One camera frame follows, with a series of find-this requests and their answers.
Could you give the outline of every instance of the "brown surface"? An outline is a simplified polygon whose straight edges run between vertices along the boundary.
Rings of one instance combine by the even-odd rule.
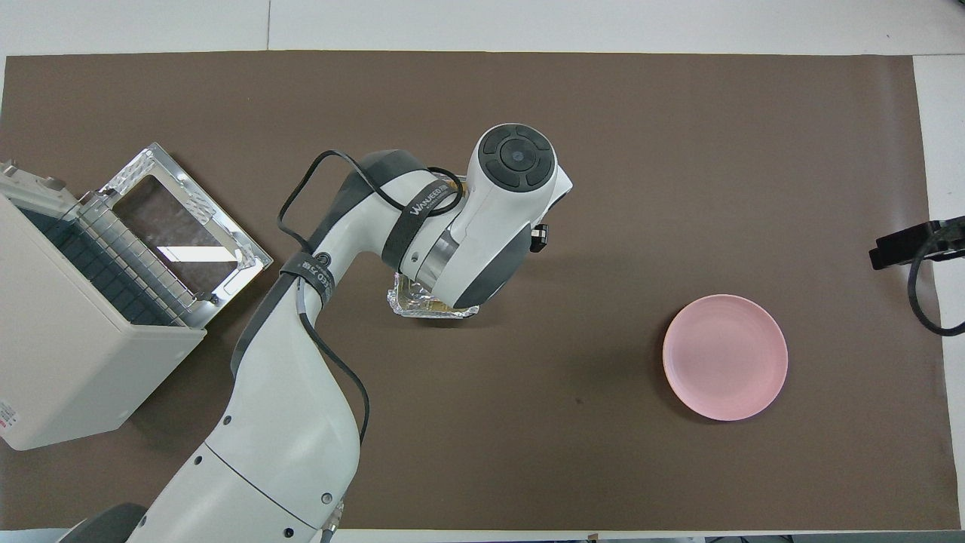
[[[958,528],[941,343],[904,271],[867,256],[926,219],[909,58],[29,57],[8,61],[5,92],[0,157],[79,193],[156,140],[276,258],[295,249],[278,207],[323,149],[464,171],[494,124],[552,139],[576,188],[478,317],[395,316],[371,255],[322,314],[372,394],[347,527]],[[301,231],[346,173],[322,170],[289,214]],[[0,528],[150,502],[221,414],[272,275],[122,429],[0,445]],[[760,303],[786,335],[786,386],[749,420],[690,413],[662,375],[669,320],[712,293]]]

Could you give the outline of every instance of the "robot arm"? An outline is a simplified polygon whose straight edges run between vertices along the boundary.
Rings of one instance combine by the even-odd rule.
[[[314,323],[363,251],[448,305],[482,303],[519,267],[533,227],[572,188],[546,138],[523,125],[483,135],[465,197],[447,213],[430,212],[456,196],[407,152],[372,154],[360,166],[368,180],[349,175],[307,240],[314,258],[289,261],[287,269],[304,272],[283,273],[243,332],[222,420],[129,542],[310,541],[355,474],[359,433],[299,312]],[[317,290],[306,281],[313,274]]]

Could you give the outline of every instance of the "pink dish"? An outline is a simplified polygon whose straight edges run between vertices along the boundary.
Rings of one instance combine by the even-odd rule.
[[[760,413],[787,376],[781,328],[756,303],[728,294],[681,309],[664,337],[663,359],[677,397],[716,420]]]

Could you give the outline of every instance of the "black cable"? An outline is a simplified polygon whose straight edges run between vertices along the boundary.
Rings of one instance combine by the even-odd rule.
[[[459,177],[457,177],[453,172],[440,168],[438,166],[430,166],[426,168],[426,170],[432,173],[442,174],[448,177],[449,179],[453,180],[453,182],[455,183],[455,190],[456,190],[455,200],[453,200],[451,203],[449,203],[446,206],[432,210],[431,212],[429,212],[428,216],[437,216],[437,215],[448,213],[454,210],[455,206],[459,205],[459,200],[461,200],[466,193],[466,189],[462,186],[462,180]]]
[[[312,341],[315,342],[315,345],[318,347],[318,349],[327,355],[335,365],[339,366],[339,369],[341,369],[348,376],[348,378],[355,383],[355,386],[359,389],[359,392],[362,393],[362,405],[365,411],[364,415],[362,416],[362,428],[359,430],[359,443],[363,442],[365,440],[365,432],[369,428],[369,412],[371,410],[371,406],[369,405],[369,392],[365,390],[365,385],[362,384],[362,380],[359,379],[359,376],[356,375],[355,372],[352,371],[352,369],[348,367],[348,365],[345,364],[345,362],[343,362],[338,355],[335,354],[335,351],[332,351],[332,349],[325,344],[321,337],[318,336],[318,332],[315,331],[315,327],[312,325],[312,321],[308,319],[308,315],[299,311],[298,320],[301,321],[302,328],[304,328],[309,337],[312,338]]]
[[[931,236],[928,236],[927,241],[919,247],[918,252],[915,253],[915,258],[911,261],[911,270],[908,272],[908,303],[911,304],[911,310],[918,317],[918,322],[922,325],[937,333],[938,335],[944,335],[951,337],[953,335],[958,335],[965,332],[965,322],[961,323],[957,327],[952,327],[950,329],[943,329],[939,325],[931,322],[928,317],[925,316],[924,311],[922,311],[922,306],[918,302],[918,271],[922,266],[924,261],[924,256],[928,254],[955,225],[946,225],[938,230],[932,232]]]
[[[352,168],[355,170],[355,173],[357,173],[359,177],[362,178],[362,181],[364,181],[365,184],[369,186],[372,192],[374,192],[375,194],[378,194],[378,196],[382,198],[382,200],[384,200],[386,203],[396,208],[397,210],[403,211],[405,209],[405,206],[403,206],[403,204],[400,204],[399,202],[397,202],[392,196],[389,196],[384,190],[382,190],[380,186],[376,185],[372,181],[372,178],[370,178],[369,175],[365,173],[365,170],[362,169],[362,166],[360,166],[359,163],[356,162],[354,158],[350,157],[349,155],[346,155],[345,153],[339,151],[338,149],[329,149],[328,151],[325,151],[321,155],[318,155],[315,158],[315,160],[312,161],[312,165],[308,167],[308,170],[305,172],[305,175],[302,177],[302,180],[298,183],[298,185],[291,192],[291,194],[289,194],[288,199],[285,200],[285,204],[282,205],[282,209],[278,211],[278,220],[277,220],[278,228],[282,232],[285,232],[289,236],[292,236],[298,242],[298,244],[301,245],[302,250],[309,254],[312,253],[312,247],[309,245],[308,241],[305,240],[305,238],[303,238],[300,234],[298,234],[294,230],[291,230],[285,224],[285,214],[289,211],[291,204],[294,203],[295,199],[298,197],[298,194],[301,193],[302,188],[305,188],[305,185],[307,185],[309,180],[312,179],[312,176],[315,174],[315,170],[318,169],[318,165],[321,164],[321,162],[328,157],[339,157],[342,160],[351,164]],[[462,181],[452,172],[448,170],[444,170],[442,168],[432,166],[430,168],[427,168],[427,170],[430,172],[438,172],[440,174],[448,176],[450,179],[452,179],[455,182],[456,189],[458,190],[458,193],[455,196],[455,200],[453,200],[452,203],[442,208],[437,208],[435,210],[432,210],[431,212],[429,212],[428,216],[439,216],[443,213],[452,211],[453,209],[455,209],[455,206],[458,205],[459,200],[461,200],[462,197],[465,195],[465,189],[462,186]]]

